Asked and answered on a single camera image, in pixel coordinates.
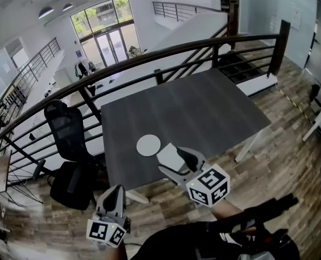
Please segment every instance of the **ceiling light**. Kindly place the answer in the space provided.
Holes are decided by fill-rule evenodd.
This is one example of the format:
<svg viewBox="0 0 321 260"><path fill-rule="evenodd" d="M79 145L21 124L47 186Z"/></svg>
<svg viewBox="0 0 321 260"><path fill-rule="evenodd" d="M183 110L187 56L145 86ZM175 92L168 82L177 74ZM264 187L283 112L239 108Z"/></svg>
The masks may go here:
<svg viewBox="0 0 321 260"><path fill-rule="evenodd" d="M68 4L65 4L64 7L63 7L63 11L66 11L70 8L72 8L74 5L72 3L68 3Z"/></svg>
<svg viewBox="0 0 321 260"><path fill-rule="evenodd" d="M50 6L43 7L39 12L39 19L44 16L47 16L48 14L50 14L53 11L54 11L54 9Z"/></svg>

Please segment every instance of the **white circular disc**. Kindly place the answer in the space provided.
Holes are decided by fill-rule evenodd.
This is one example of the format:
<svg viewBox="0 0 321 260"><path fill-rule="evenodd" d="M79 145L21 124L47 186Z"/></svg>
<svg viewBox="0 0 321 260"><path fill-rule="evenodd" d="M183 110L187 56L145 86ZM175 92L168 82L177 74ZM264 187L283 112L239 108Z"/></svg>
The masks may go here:
<svg viewBox="0 0 321 260"><path fill-rule="evenodd" d="M155 155L161 147L161 140L155 135L144 135L138 140L137 151L142 156Z"/></svg>

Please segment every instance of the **wooden floor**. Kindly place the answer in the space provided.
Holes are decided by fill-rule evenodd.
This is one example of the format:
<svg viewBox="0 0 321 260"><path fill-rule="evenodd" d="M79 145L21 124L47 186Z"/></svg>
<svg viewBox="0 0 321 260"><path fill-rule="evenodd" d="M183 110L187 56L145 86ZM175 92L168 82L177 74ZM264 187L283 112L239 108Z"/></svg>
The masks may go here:
<svg viewBox="0 0 321 260"><path fill-rule="evenodd" d="M260 44L245 43L238 48L256 45ZM308 100L311 85L301 75L300 68L285 58L278 78L278 87L314 119ZM288 228L302 259L319 259L321 136L315 133L307 142L302 142L311 124L275 87L252 100L271 120L270 128L263 132L240 164L237 165L234 158L242 144L210 162L218 163L229 173L232 190L227 199L241 209L293 192L300 203L267 227L271 231ZM27 187L41 198L43 205L27 200L23 208L7 209L4 225L12 232L7 246L0 241L0 253L5 259L7 256L12 259L104 259L104 251L85 239L87 219L93 213L93 206L82 212L56 203L49 196L45 179L28 183ZM213 220L208 208L196 206L170 181L160 180L139 191L150 203L128 205L132 231L126 243L142 244L151 234L167 226ZM132 256L138 248L128 245L127 249Z"/></svg>

